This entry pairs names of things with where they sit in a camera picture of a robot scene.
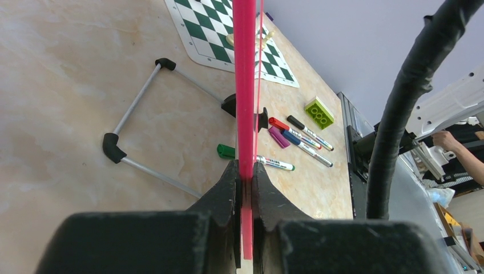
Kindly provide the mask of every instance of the black marker cap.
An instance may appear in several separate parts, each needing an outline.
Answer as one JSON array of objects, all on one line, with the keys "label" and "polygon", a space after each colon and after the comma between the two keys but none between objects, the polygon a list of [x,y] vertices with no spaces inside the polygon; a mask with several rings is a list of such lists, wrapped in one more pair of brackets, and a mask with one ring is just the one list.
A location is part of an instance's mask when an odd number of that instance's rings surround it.
[{"label": "black marker cap", "polygon": [[297,127],[298,129],[300,130],[303,130],[305,128],[305,126],[303,125],[303,123],[299,122],[296,118],[294,118],[294,116],[292,115],[289,115],[288,118],[287,118],[287,121],[291,124],[293,124],[295,127]]}]

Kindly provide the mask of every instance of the blue marker cap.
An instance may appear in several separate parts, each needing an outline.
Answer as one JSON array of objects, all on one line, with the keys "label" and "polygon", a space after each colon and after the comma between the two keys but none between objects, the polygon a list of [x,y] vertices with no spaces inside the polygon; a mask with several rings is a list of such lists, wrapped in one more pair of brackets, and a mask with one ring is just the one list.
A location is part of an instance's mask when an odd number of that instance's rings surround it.
[{"label": "blue marker cap", "polygon": [[295,145],[299,145],[301,143],[301,140],[299,140],[296,136],[294,136],[292,133],[290,133],[289,131],[287,130],[283,130],[281,132],[281,134],[284,136],[284,138],[286,138],[289,142],[295,144]]}]

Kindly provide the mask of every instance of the person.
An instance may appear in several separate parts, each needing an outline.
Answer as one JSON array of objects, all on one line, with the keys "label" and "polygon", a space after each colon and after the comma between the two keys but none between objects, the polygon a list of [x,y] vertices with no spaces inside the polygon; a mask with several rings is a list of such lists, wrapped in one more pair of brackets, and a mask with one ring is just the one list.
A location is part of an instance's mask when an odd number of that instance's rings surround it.
[{"label": "person", "polygon": [[452,136],[448,131],[440,131],[432,135],[435,146],[440,146],[446,151],[455,153],[466,172],[474,181],[484,186],[484,163],[476,158],[463,144]]}]

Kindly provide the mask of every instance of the green marker cap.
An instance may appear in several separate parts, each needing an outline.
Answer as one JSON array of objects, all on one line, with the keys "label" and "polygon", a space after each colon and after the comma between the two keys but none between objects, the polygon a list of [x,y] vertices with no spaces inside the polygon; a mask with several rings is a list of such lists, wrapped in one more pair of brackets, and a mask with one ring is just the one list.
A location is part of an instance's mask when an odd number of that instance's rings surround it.
[{"label": "green marker cap", "polygon": [[225,144],[219,144],[217,146],[217,153],[223,159],[235,159],[235,148],[226,146]]}]

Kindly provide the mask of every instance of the marble table surface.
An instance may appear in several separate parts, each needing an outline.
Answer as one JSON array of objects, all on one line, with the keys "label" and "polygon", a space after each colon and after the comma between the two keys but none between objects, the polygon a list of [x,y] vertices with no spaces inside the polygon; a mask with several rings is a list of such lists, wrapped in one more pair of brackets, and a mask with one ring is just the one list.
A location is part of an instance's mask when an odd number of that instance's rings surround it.
[{"label": "marble table surface", "polygon": [[[260,106],[316,129],[303,106],[317,95],[334,124],[317,131],[335,147],[321,150],[327,168],[267,130],[259,154],[294,164],[267,168],[274,185],[307,214],[351,219],[352,205],[338,97],[276,30],[300,88],[262,81]],[[183,210],[196,198],[101,150],[154,69],[167,57],[225,98],[231,72],[190,60],[162,0],[2,1],[0,5],[0,273],[30,273],[57,226],[85,211]],[[161,71],[120,133],[133,158],[205,193],[227,165],[219,143],[235,144],[235,120],[219,103],[175,72]]]}]

